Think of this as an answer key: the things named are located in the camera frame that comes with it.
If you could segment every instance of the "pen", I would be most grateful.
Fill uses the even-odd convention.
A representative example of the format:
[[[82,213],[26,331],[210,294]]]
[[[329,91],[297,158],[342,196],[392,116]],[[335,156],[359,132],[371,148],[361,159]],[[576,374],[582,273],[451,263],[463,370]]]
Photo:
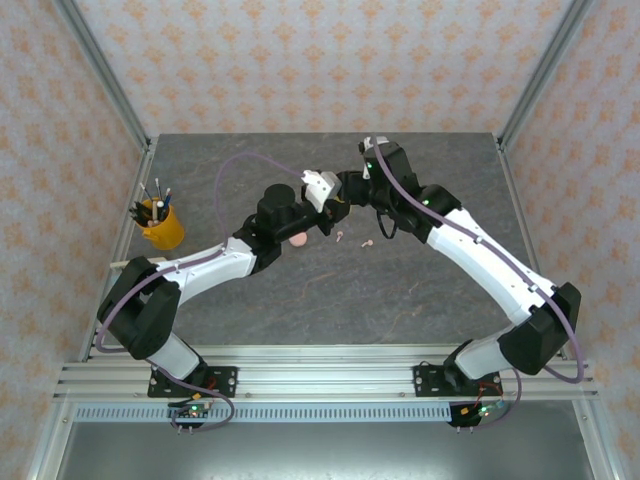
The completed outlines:
[[[171,189],[167,188],[167,192],[168,192],[167,196],[164,197],[164,202],[163,202],[164,207],[162,209],[162,220],[167,218],[167,215],[169,215],[169,202],[171,201],[171,196],[172,196]]]
[[[162,198],[162,190],[160,189],[160,180],[158,180],[157,177],[156,177],[156,188],[158,189],[158,198],[160,199],[160,201],[162,201],[163,198]]]
[[[142,190],[144,190],[144,193],[147,194],[147,197],[149,197],[149,200],[151,200],[153,202],[153,198],[151,198],[151,195],[149,195],[149,191],[147,190],[147,187],[145,187],[142,182],[140,182],[140,188],[142,188]]]

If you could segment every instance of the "orange patterned wall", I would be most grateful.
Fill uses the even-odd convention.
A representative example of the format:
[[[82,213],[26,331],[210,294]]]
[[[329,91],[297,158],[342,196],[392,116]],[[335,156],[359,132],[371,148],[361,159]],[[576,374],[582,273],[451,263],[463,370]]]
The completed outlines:
[[[502,130],[570,0],[80,0],[149,135]]]
[[[640,478],[640,5],[596,0],[509,159],[545,274],[583,292],[619,450]]]
[[[51,0],[4,0],[0,27],[0,478],[22,479],[140,153]]]

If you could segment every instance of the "metal bracket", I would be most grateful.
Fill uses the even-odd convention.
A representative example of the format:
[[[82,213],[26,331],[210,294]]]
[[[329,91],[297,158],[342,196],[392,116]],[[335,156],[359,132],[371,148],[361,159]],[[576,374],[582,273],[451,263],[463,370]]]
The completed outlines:
[[[445,378],[445,367],[430,364],[413,367],[413,387],[416,397],[479,397],[480,394],[482,397],[500,397],[503,392],[498,372],[489,373],[456,389]]]
[[[237,367],[209,366],[204,378],[203,388],[221,393],[229,398],[236,396],[236,386],[238,384]],[[149,389],[147,390],[149,398],[186,398],[193,395],[193,393],[193,390],[176,385],[158,370],[151,371]]]

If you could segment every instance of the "small pink piece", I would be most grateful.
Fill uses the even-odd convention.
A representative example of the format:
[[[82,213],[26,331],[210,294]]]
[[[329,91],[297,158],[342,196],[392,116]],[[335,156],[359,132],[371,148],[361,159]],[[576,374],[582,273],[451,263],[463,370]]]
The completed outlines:
[[[305,232],[294,235],[289,239],[289,243],[294,247],[302,247],[305,243],[307,243],[307,234]]]

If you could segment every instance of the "purple cable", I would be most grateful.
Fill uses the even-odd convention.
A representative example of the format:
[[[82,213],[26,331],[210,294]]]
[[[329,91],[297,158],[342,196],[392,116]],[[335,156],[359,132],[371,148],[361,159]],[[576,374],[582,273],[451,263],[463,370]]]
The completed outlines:
[[[290,169],[289,167],[286,167],[285,165],[282,165],[280,162],[277,162],[276,160],[269,158],[267,156],[264,155],[260,155],[257,153],[252,153],[252,152],[244,152],[244,153],[238,153],[237,155],[233,155],[232,157],[228,158],[220,167],[220,170],[218,171],[218,174],[216,175],[216,180],[213,186],[213,205],[214,205],[214,211],[216,214],[216,217],[218,219],[218,223],[220,224],[220,228],[222,229],[222,233],[224,235],[224,242],[222,244],[222,246],[216,250],[215,252],[213,252],[211,255],[207,255],[206,257],[203,258],[199,258],[196,260],[192,260],[190,262],[185,262],[183,264],[180,265],[180,268],[189,268],[189,267],[194,267],[196,265],[200,265],[202,263],[208,262],[210,260],[213,260],[214,258],[220,256],[224,250],[227,248],[227,243],[229,240],[229,235],[227,233],[227,229],[225,226],[225,223],[223,221],[222,218],[222,214],[220,211],[220,200],[219,200],[219,192],[220,192],[220,180],[222,179],[222,176],[226,170],[226,168],[233,163],[234,161],[238,160],[239,158],[242,157],[253,157],[253,158],[257,158],[260,160],[263,160],[267,163],[270,163],[273,166],[276,166],[282,170],[284,170],[287,173],[290,173],[291,175],[294,175],[298,178],[302,178],[302,173],[296,172],[295,170]],[[164,268],[162,270],[157,271],[156,273],[148,276],[147,278],[145,278],[143,281],[141,281],[140,283],[136,284],[131,290],[129,290],[126,295],[124,295],[120,301],[118,301],[118,303],[115,304],[115,306],[113,307],[113,309],[111,310],[111,312],[109,312],[109,315],[107,316],[107,318],[105,319],[105,321],[102,323],[102,327],[100,328],[100,330],[98,331],[98,335],[96,336],[96,349],[101,352],[101,353],[122,353],[122,352],[126,352],[127,349],[126,348],[106,348],[103,345],[104,342],[104,337],[107,334],[107,331],[109,330],[109,326],[111,325],[111,323],[113,322],[113,319],[116,317],[116,315],[118,315],[118,312],[120,312],[120,310],[122,309],[122,307],[125,306],[125,304],[131,300],[131,298],[133,298],[134,295],[136,295],[138,292],[140,292],[140,290],[142,290],[144,287],[146,287],[147,285],[149,285],[151,282],[153,282],[154,280],[160,278],[161,276],[173,272],[177,270],[176,266],[170,266],[167,268]],[[235,415],[235,406],[233,405],[233,402],[231,400],[229,400],[229,398],[219,392],[214,392],[213,390],[208,390],[206,388],[201,388],[201,387],[197,387],[195,385],[191,385],[188,384],[186,382],[183,382],[182,380],[172,376],[169,372],[167,372],[166,370],[164,370],[163,368],[155,365],[158,370],[165,376],[167,377],[169,380],[171,380],[172,382],[174,382],[177,385],[180,385],[181,387],[185,387],[188,388],[190,390],[194,390],[200,393],[204,393],[206,395],[210,395],[212,397],[215,398],[220,398],[222,400],[224,400],[229,407],[231,407],[231,411],[229,413],[229,415],[227,416],[227,418],[225,418],[224,420],[217,422],[215,424],[212,425],[207,425],[207,426],[202,426],[200,428],[198,428],[196,430],[196,432],[205,432],[208,430],[213,430],[214,428],[219,428],[222,427],[223,425],[226,425],[227,423],[229,423],[231,421],[231,419],[233,418],[233,416]],[[171,425],[178,429],[179,426],[176,423],[176,416],[181,413],[181,411],[184,411],[183,409],[180,409],[176,412],[174,412],[174,414],[171,417]]]
[[[374,152],[376,154],[376,158],[378,159],[378,163],[380,164],[380,168],[382,168],[382,171],[384,172],[384,174],[387,177],[387,179],[389,180],[389,182],[391,182],[391,185],[393,185],[393,188],[395,188],[396,191],[402,197],[404,197],[405,200],[407,200],[411,205],[413,205],[415,208],[417,208],[421,212],[429,215],[431,218],[443,223],[444,225],[447,225],[447,226],[453,228],[454,230],[457,230],[458,232],[466,235],[467,237],[471,238],[472,240],[476,239],[476,235],[473,232],[471,232],[470,230],[467,230],[466,228],[462,227],[461,225],[458,225],[457,223],[454,223],[451,220],[448,220],[447,218],[443,217],[442,215],[439,215],[438,213],[434,212],[430,208],[427,208],[422,203],[420,203],[416,199],[414,199],[411,195],[409,195],[409,193],[407,193],[407,191],[404,188],[402,188],[402,185],[400,185],[400,183],[398,183],[398,181],[395,179],[395,177],[393,176],[393,174],[389,170],[389,167],[385,163],[384,157],[382,156],[382,153],[380,152],[380,147],[378,146],[378,141],[377,141],[375,135],[371,136],[371,141],[372,141],[372,144],[373,144],[373,150],[374,150]],[[498,257],[500,260],[502,260],[529,287],[534,285],[534,282],[523,271],[521,271],[511,261],[511,259],[509,257],[507,257],[498,248],[496,248],[493,244],[491,244],[491,242],[482,242],[482,243],[480,243],[480,245],[483,245],[484,247],[486,247],[491,253],[493,253],[496,257]],[[573,349],[575,350],[576,363],[578,365],[578,373],[573,378],[572,377],[567,377],[565,375],[562,375],[560,372],[557,372],[557,371],[555,371],[554,369],[552,369],[551,367],[548,367],[548,366],[545,366],[544,369],[547,372],[551,373],[554,377],[559,378],[560,380],[563,380],[563,381],[565,381],[567,383],[580,383],[582,381],[582,379],[584,378],[584,365],[583,365],[584,360],[583,360],[583,356],[582,356],[582,350],[580,349],[580,345],[578,344],[578,339],[576,338],[576,335],[573,332],[573,329],[571,328],[571,324],[569,323],[569,320],[567,320],[567,317],[565,316],[564,312],[560,309],[560,307],[558,307],[556,302],[554,302],[546,293],[544,293],[541,288],[537,288],[535,293],[537,293],[538,296],[541,297],[551,307],[553,312],[557,315],[558,319],[560,320],[560,323],[562,323],[562,326],[564,327],[565,331],[567,332],[567,336],[569,337],[569,340],[571,341],[571,345],[573,346]]]

